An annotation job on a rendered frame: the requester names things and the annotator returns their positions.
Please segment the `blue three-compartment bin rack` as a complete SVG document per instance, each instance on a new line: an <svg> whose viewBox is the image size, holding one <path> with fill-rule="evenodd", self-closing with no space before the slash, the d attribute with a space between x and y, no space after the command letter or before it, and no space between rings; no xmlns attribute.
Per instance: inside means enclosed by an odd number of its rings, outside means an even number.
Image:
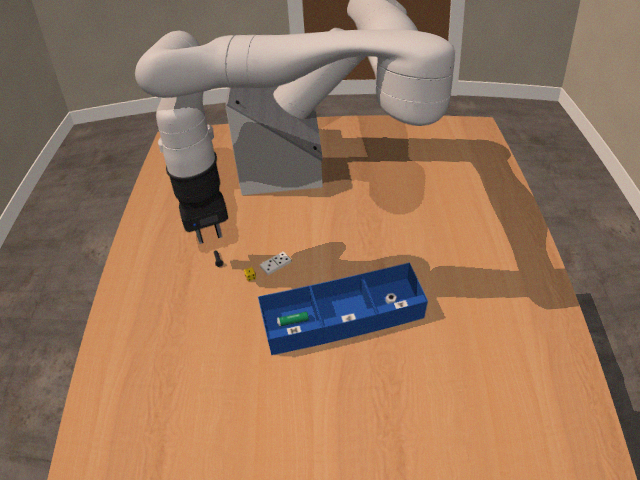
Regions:
<svg viewBox="0 0 640 480"><path fill-rule="evenodd" d="M390 293L397 302L385 301ZM259 297L271 355L420 320L427 303L410 263ZM306 311L307 321L277 324L277 317Z"/></svg>

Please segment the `yellow die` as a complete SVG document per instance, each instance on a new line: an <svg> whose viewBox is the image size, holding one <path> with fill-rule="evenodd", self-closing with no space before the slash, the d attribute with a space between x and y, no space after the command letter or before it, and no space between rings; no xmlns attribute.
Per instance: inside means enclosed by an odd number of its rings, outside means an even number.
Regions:
<svg viewBox="0 0 640 480"><path fill-rule="evenodd" d="M251 281L251 280L256 279L256 275L255 275L253 267L245 269L244 272L245 272L245 276L247 278L247 281Z"/></svg>

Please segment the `green battery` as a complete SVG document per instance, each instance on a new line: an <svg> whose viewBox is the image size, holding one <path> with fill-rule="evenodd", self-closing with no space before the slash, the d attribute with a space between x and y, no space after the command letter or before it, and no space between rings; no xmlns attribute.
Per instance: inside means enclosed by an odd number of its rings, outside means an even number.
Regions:
<svg viewBox="0 0 640 480"><path fill-rule="evenodd" d="M277 318L277 324L279 326L284 326L284 325L289 325L289 324L294 324L294 323L298 323L298 322L302 322L302 321L307 321L309 320L308 317L308 313L306 312L302 312L302 313L297 313L297 314L292 314L292 315L288 315L288 316L283 316L283 317L279 317Z"/></svg>

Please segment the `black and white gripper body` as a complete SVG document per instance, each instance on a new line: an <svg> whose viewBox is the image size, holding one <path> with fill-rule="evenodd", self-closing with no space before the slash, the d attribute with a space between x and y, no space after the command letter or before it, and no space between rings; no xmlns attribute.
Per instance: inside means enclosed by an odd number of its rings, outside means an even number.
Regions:
<svg viewBox="0 0 640 480"><path fill-rule="evenodd" d="M168 148L163 145L161 138L158 140L186 232L228 220L226 204L219 191L220 178L213 138L213 127L208 125L205 137L188 147Z"/></svg>

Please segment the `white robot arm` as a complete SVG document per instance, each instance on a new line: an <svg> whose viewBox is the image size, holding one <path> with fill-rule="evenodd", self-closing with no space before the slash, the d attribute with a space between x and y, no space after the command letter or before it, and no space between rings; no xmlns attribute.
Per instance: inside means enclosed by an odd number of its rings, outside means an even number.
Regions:
<svg viewBox="0 0 640 480"><path fill-rule="evenodd" d="M374 56L368 59L376 98L389 116L414 126L440 120L451 97L452 44L418 31L396 0L350 0L347 13L358 30L230 35L202 46L184 31L164 35L135 69L139 87L161 97L156 119L163 145L184 148L205 137L204 91L279 86L277 103L305 119L367 56Z"/></svg>

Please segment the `white domino tile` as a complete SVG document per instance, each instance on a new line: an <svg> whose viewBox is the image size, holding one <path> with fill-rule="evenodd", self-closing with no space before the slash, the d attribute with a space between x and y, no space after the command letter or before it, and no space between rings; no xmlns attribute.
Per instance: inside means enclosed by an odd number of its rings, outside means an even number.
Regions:
<svg viewBox="0 0 640 480"><path fill-rule="evenodd" d="M267 275L270 275L271 273L279 270L289 263L291 263L291 259L283 251L278 255L270 258L269 260L261 263L260 267Z"/></svg>

